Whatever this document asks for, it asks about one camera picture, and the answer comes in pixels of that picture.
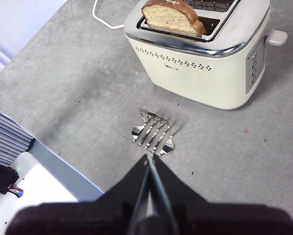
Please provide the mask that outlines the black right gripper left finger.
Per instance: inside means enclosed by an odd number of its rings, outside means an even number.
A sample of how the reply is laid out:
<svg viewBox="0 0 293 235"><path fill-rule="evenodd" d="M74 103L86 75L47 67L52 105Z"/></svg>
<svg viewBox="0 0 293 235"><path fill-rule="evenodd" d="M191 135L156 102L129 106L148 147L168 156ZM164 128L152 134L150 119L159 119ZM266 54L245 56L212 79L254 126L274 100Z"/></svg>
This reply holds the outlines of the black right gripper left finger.
<svg viewBox="0 0 293 235"><path fill-rule="evenodd" d="M148 161L143 155L130 171L95 201L44 203L20 210L7 235L148 235L134 214Z"/></svg>

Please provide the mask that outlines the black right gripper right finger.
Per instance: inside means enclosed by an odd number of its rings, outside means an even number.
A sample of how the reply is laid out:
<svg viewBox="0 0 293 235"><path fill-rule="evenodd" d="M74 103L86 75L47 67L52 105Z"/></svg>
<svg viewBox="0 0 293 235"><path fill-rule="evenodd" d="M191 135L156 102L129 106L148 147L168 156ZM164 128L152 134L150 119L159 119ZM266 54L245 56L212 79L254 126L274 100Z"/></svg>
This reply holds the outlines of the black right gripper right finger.
<svg viewBox="0 0 293 235"><path fill-rule="evenodd" d="M158 157L150 169L163 206L180 235L293 235L293 219L264 204L209 202Z"/></svg>

